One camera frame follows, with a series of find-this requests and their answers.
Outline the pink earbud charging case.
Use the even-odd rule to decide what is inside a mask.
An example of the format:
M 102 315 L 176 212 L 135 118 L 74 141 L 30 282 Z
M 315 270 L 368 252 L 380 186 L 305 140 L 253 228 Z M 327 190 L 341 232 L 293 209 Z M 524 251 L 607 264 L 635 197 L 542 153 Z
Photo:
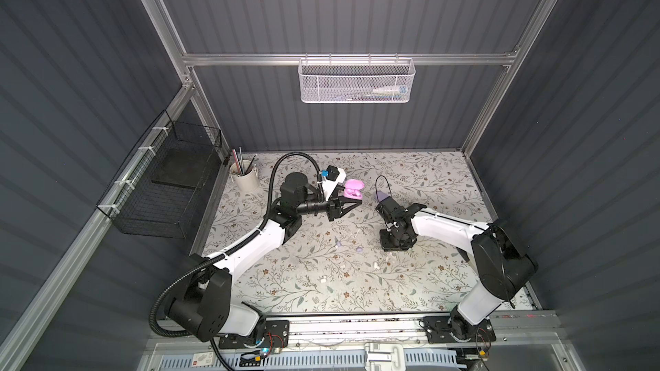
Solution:
M 343 196 L 349 199 L 362 200 L 363 189 L 364 189 L 364 182 L 362 182 L 362 180 L 347 180 L 344 184 Z

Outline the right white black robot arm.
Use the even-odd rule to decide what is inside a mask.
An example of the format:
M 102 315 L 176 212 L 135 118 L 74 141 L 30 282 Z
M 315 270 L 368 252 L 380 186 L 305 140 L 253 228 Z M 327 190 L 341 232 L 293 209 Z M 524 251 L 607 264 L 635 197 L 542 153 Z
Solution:
M 419 237 L 457 248 L 476 265 L 478 283 L 452 309 L 454 333 L 479 326 L 502 303 L 508 302 L 534 276 L 538 264 L 518 250 L 496 223 L 481 223 L 428 211 L 424 204 L 398 204 L 388 196 L 376 206 L 386 228 L 380 231 L 385 251 L 407 251 Z

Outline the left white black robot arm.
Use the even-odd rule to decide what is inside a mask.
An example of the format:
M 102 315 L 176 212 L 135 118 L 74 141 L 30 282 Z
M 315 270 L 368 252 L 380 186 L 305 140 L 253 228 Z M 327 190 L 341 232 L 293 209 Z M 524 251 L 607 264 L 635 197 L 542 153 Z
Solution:
M 303 173 L 287 175 L 261 225 L 240 240 L 206 258 L 192 255 L 192 267 L 158 297 L 150 314 L 154 333 L 170 338 L 192 335 L 210 342 L 219 335 L 263 340 L 266 316 L 247 303 L 232 300 L 237 280 L 269 252 L 283 246 L 307 214 L 340 219 L 360 206 L 364 182 L 349 180 L 341 168 L 329 167 L 311 185 Z

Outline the lavender closed earbud case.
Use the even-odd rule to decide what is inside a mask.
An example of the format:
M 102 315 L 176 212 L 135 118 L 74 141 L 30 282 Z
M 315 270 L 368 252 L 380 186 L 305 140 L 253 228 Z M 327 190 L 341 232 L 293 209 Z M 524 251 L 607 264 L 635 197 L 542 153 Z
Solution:
M 376 191 L 375 197 L 376 197 L 376 202 L 380 203 L 383 200 L 390 198 L 391 194 L 388 192 Z

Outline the beige black stapler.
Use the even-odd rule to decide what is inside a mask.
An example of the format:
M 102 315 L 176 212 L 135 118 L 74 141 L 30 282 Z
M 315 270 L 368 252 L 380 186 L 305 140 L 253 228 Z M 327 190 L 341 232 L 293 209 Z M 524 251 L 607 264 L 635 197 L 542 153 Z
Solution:
M 464 249 L 462 249 L 460 247 L 457 247 L 456 250 L 466 263 L 470 263 L 472 261 L 472 257 L 470 256 L 470 254 L 467 251 L 465 251 Z

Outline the white pen holder cup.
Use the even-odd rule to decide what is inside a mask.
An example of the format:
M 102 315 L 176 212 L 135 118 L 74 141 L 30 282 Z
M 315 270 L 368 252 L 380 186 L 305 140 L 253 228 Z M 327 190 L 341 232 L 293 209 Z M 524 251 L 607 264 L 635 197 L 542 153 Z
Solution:
M 257 156 L 245 159 L 241 149 L 233 149 L 230 159 L 230 178 L 243 194 L 249 194 L 259 187 L 259 176 L 256 168 Z

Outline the tube in white basket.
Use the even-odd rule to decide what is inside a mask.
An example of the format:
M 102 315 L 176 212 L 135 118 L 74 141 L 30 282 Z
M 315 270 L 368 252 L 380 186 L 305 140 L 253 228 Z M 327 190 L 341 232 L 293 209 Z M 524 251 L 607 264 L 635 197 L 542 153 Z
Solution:
M 409 89 L 406 85 L 403 86 L 386 86 L 376 89 L 371 89 L 362 94 L 356 94 L 357 99 L 402 99 L 408 96 Z

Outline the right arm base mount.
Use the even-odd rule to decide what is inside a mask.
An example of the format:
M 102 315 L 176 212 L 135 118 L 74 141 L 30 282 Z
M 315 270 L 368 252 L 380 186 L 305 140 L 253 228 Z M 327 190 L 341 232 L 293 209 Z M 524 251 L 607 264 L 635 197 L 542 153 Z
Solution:
M 478 326 L 474 326 L 458 317 L 432 315 L 420 319 L 419 326 L 425 332 L 430 344 L 485 343 L 490 345 L 497 340 L 489 319 L 484 319 Z

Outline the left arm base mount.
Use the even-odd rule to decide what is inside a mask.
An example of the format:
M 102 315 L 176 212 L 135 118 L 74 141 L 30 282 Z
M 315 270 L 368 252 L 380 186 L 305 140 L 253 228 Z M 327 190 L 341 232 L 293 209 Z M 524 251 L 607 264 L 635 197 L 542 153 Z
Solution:
M 247 336 L 221 334 L 218 347 L 222 350 L 248 348 L 286 348 L 290 335 L 290 321 L 266 319 L 257 323 L 256 328 Z

